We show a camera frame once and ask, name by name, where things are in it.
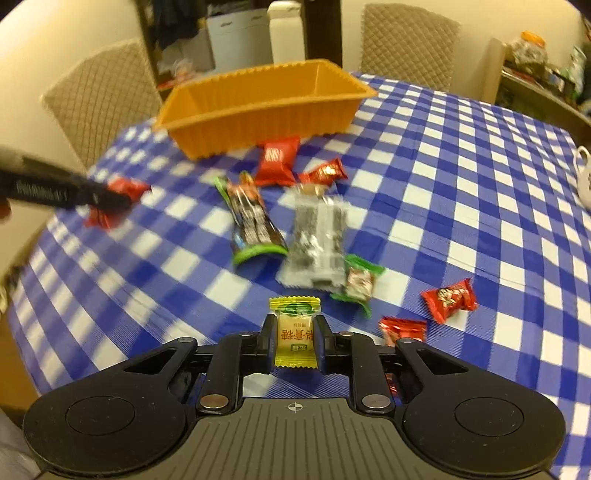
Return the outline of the yellow candy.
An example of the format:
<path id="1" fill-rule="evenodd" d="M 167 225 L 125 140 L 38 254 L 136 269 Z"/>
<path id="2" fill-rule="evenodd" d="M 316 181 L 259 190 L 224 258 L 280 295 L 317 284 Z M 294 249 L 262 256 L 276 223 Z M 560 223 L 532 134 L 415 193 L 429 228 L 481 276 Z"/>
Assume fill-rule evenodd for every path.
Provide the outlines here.
<path id="1" fill-rule="evenodd" d="M 321 299 L 313 296 L 271 298 L 270 311 L 276 315 L 277 368 L 317 369 L 314 319 L 321 312 Z"/>

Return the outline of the dark red candy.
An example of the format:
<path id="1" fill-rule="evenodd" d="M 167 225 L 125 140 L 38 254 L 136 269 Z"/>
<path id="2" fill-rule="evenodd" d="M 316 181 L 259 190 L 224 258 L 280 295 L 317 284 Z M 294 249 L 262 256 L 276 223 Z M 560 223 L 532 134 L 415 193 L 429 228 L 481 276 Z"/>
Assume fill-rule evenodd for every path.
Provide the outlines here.
<path id="1" fill-rule="evenodd" d="M 424 321 L 383 317 L 379 328 L 388 346 L 394 347 L 401 339 L 413 339 L 424 342 L 427 337 L 427 323 Z"/>

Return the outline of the green brown candy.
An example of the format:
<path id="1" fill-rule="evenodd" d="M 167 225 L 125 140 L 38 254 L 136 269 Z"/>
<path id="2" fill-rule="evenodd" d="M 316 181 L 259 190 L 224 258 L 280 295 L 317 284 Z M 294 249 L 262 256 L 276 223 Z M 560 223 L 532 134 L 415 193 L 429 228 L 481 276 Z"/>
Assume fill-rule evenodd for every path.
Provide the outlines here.
<path id="1" fill-rule="evenodd" d="M 383 266 L 370 262 L 358 255 L 345 257 L 346 282 L 338 292 L 332 293 L 332 299 L 346 303 L 355 303 L 363 308 L 367 318 L 372 316 L 372 301 L 376 284 L 385 272 Z"/>

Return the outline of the red candy packet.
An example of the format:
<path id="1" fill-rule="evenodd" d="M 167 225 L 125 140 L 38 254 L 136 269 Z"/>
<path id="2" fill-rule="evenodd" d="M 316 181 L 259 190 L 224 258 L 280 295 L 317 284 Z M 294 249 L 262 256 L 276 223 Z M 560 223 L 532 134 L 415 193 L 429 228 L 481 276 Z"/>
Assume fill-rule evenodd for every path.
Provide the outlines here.
<path id="1" fill-rule="evenodd" d="M 140 203 L 141 197 L 150 191 L 151 186 L 145 182 L 123 177 L 115 178 L 98 196 L 98 204 L 89 208 L 85 226 L 102 230 L 117 228 L 133 207 Z"/>

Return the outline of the clear sesame snack packet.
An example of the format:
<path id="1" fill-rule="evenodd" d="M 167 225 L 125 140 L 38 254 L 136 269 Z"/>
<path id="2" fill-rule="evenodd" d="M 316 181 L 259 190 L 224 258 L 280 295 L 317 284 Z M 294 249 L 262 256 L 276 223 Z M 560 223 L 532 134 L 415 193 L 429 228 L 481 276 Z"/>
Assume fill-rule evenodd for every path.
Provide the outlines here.
<path id="1" fill-rule="evenodd" d="M 325 185 L 294 188 L 294 227 L 276 280 L 287 288 L 335 292 L 345 285 L 349 203 Z"/>

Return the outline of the red candy with cartoon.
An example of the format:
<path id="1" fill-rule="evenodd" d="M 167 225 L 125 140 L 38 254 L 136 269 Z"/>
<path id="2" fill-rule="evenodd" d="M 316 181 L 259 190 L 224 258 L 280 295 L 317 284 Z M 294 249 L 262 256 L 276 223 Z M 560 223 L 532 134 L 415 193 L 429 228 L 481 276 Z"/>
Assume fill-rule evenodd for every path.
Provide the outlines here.
<path id="1" fill-rule="evenodd" d="M 421 297 L 432 319 L 440 325 L 458 311 L 475 311 L 478 308 L 470 278 L 450 286 L 423 291 Z"/>

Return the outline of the dark green-edged snack bar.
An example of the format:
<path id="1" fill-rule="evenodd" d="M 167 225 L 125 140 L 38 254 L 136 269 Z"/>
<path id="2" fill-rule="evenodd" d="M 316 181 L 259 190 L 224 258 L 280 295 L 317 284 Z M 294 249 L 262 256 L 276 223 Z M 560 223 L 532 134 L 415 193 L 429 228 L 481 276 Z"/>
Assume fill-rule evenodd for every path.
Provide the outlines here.
<path id="1" fill-rule="evenodd" d="M 260 255 L 287 256 L 286 240 L 271 221 L 259 187 L 249 173 L 242 171 L 238 182 L 217 177 L 214 186 L 233 219 L 230 239 L 233 265 L 242 265 Z"/>

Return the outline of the large red snack packet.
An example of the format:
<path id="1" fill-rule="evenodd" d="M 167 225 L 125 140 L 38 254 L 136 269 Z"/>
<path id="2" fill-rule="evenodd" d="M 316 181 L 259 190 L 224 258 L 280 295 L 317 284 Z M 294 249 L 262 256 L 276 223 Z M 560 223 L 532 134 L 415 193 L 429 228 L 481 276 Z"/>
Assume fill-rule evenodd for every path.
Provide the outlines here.
<path id="1" fill-rule="evenodd" d="M 301 138 L 297 136 L 260 143 L 262 155 L 254 177 L 256 186 L 294 186 L 297 183 L 294 178 L 294 163 L 300 146 Z"/>

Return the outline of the beige quilted chair left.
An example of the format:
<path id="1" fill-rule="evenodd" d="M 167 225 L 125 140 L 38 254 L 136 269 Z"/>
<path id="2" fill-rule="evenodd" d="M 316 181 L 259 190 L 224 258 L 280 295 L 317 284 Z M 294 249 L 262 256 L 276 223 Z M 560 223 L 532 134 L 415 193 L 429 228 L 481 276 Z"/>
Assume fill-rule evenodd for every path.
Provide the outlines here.
<path id="1" fill-rule="evenodd" d="M 145 47 L 125 40 L 97 51 L 41 96 L 85 169 L 124 128 L 154 117 L 161 105 Z"/>

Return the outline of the beige quilted chair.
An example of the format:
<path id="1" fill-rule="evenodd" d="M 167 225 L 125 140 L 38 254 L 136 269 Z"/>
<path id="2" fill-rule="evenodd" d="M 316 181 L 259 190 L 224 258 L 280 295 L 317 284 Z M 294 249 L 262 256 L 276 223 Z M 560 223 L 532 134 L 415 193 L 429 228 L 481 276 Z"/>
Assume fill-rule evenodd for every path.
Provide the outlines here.
<path id="1" fill-rule="evenodd" d="M 449 91 L 461 24 L 402 3 L 363 7 L 360 71 Z"/>
<path id="2" fill-rule="evenodd" d="M 154 117 L 161 105 L 145 47 L 125 40 L 97 51 L 41 96 L 85 169 L 124 128 Z"/>

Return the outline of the blue white checkered tablecloth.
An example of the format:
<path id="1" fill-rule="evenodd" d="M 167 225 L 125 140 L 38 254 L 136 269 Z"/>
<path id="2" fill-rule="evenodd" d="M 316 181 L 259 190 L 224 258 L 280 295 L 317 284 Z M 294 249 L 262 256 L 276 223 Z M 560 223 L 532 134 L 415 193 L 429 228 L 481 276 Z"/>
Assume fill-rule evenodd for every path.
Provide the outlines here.
<path id="1" fill-rule="evenodd" d="M 57 213 L 24 267 L 9 324 L 40 393 L 171 339 L 256 330 L 283 296 L 315 296 L 335 330 L 386 317 L 557 405 L 561 479 L 590 475 L 590 215 L 585 149 L 563 129 L 366 76 L 345 133 L 297 141 L 294 175 L 253 183 L 260 148 L 193 162 L 140 123 L 90 177 L 148 185 L 111 230 Z"/>

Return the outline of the red foil twisted candy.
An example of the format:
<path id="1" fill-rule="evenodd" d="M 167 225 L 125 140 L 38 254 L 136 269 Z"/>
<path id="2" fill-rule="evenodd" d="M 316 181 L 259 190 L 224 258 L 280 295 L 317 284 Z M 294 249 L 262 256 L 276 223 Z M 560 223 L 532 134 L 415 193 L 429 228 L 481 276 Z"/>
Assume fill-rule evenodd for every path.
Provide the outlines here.
<path id="1" fill-rule="evenodd" d="M 301 173 L 298 179 L 304 184 L 332 186 L 335 181 L 348 180 L 349 176 L 342 165 L 342 160 L 334 158 L 308 172 Z"/>

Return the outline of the orange plastic tray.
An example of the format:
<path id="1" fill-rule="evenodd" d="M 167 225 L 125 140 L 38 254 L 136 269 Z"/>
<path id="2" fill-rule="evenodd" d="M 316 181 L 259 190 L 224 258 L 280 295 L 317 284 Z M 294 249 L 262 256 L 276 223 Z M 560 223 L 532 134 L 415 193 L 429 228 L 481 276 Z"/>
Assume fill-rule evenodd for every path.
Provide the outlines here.
<path id="1" fill-rule="evenodd" d="M 360 104 L 376 96 L 329 60 L 263 65 L 174 87 L 153 129 L 200 160 L 266 140 L 345 132 Z"/>

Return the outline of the white ceramic mug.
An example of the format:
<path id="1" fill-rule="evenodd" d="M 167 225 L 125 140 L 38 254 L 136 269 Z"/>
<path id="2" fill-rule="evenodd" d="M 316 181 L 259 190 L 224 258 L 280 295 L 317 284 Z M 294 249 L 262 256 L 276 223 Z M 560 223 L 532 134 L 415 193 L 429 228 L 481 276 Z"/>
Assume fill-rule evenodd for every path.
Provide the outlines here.
<path id="1" fill-rule="evenodd" d="M 591 156 L 588 149 L 580 146 L 573 155 L 573 167 L 577 178 L 577 194 L 581 204 L 591 210 Z"/>

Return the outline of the wooden side shelf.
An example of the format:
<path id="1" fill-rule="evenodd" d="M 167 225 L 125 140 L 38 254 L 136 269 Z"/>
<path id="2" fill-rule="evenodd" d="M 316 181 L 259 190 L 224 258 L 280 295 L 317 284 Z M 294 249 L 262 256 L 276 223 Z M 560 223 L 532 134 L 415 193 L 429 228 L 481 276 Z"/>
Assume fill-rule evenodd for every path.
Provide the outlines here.
<path id="1" fill-rule="evenodd" d="M 590 145 L 590 118 L 535 82 L 504 66 L 507 45 L 492 38 L 485 56 L 481 100 L 505 106 L 568 131 L 576 144 Z"/>

